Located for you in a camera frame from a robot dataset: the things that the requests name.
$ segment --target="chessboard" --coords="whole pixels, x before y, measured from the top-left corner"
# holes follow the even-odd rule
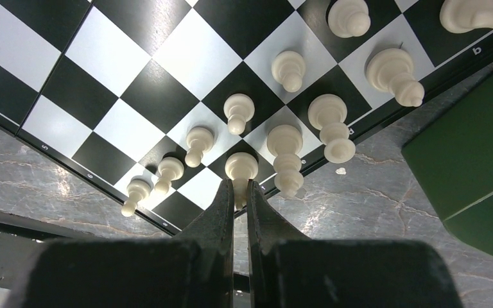
[[[0,127],[119,203],[131,179],[157,180],[164,157],[184,161],[192,127],[208,128],[215,142],[202,165],[137,209],[176,234],[211,204],[233,153],[253,155],[255,180],[267,196],[277,193],[266,140],[279,124],[301,131],[303,175],[325,164],[307,118],[318,96],[344,100],[355,143],[411,111],[366,81],[378,51],[411,55],[424,101],[493,61],[493,31],[449,33],[439,21],[443,0],[366,0],[370,29],[348,39],[327,25],[334,2],[0,0]],[[306,62],[295,93],[271,73],[286,50]],[[255,105],[241,135],[228,132],[223,111],[236,93]]]

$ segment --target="gray marble floor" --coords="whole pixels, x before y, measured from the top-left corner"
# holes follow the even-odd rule
[[[422,127],[493,70],[493,64],[358,146],[346,164],[306,177],[298,196],[269,201],[315,239],[407,238],[433,245],[445,259],[466,307],[493,307],[493,257],[443,228],[400,150]],[[0,131],[0,210],[97,236],[167,237],[74,175]],[[236,220],[235,266],[248,271],[246,216]]]

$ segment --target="pawn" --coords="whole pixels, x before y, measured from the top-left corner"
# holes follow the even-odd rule
[[[254,102],[244,94],[233,94],[224,103],[224,114],[228,118],[228,131],[241,135],[254,117]]]
[[[188,167],[195,168],[201,164],[203,154],[212,149],[214,136],[205,128],[194,127],[186,135],[186,144],[189,150],[184,160]]]
[[[328,26],[338,37],[361,37],[371,26],[364,0],[337,0],[328,13]]]
[[[414,67],[406,51],[390,48],[371,59],[366,78],[375,89],[393,94],[400,105],[418,107],[424,98],[424,87],[413,76]]]
[[[290,93],[301,89],[305,70],[305,60],[294,51],[281,52],[271,64],[273,78]]]
[[[493,0],[445,0],[439,19],[451,33],[493,29]]]
[[[273,168],[275,186],[285,196],[293,197],[303,186],[303,176],[299,173],[301,160],[297,156],[303,147],[301,133],[293,126],[279,125],[267,136],[267,148],[276,156]]]
[[[258,161],[248,153],[235,153],[226,160],[226,175],[233,181],[235,208],[247,205],[248,180],[258,174]]]
[[[345,102],[333,94],[324,94],[309,105],[307,114],[311,125],[320,130],[320,140],[326,145],[324,157],[335,164],[349,161],[356,146],[349,140],[349,128],[343,124],[347,118]]]
[[[174,157],[166,157],[158,165],[158,172],[160,173],[160,178],[156,182],[156,185],[154,185],[154,192],[160,196],[164,196],[171,188],[171,181],[182,178],[184,165]]]
[[[135,213],[141,200],[147,199],[150,195],[151,187],[142,180],[132,180],[127,187],[128,199],[122,206],[122,215],[130,217]]]

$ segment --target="marble surface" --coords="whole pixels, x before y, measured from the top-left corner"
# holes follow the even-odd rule
[[[168,237],[0,130],[0,210],[108,238]]]
[[[427,242],[449,266],[464,306],[493,308],[493,257],[447,233],[401,155],[405,142],[491,71],[493,64],[362,142],[347,163],[306,176],[295,198],[277,195],[269,203],[313,239]],[[234,270],[241,273],[248,273],[246,227],[243,215],[234,230]]]
[[[360,144],[355,157],[305,179],[296,198],[269,200],[314,239],[407,238],[434,246],[466,307],[493,307],[493,257],[443,228],[400,154],[402,145],[449,108],[493,64]],[[0,210],[107,238],[168,237],[117,203],[0,131]],[[248,272],[246,216],[236,220],[234,269]]]

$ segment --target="green box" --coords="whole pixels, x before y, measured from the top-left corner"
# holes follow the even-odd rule
[[[493,255],[493,75],[402,154],[447,231]]]

